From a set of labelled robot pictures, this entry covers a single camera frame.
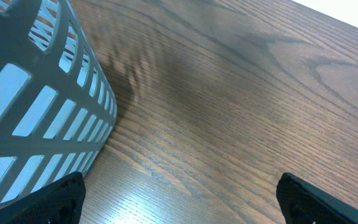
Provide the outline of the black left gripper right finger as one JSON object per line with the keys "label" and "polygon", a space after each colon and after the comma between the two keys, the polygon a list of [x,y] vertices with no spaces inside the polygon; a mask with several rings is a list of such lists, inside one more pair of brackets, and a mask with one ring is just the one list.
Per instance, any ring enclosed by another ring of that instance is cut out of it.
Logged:
{"label": "black left gripper right finger", "polygon": [[282,174],[276,197],[286,223],[358,224],[358,209],[289,172]]}

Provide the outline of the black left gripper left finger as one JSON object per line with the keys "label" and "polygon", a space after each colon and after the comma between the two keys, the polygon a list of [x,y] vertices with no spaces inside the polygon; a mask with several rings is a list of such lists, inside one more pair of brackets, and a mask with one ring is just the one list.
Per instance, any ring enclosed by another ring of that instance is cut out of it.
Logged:
{"label": "black left gripper left finger", "polygon": [[85,196],[82,173],[72,172],[0,209],[0,223],[78,223]]}

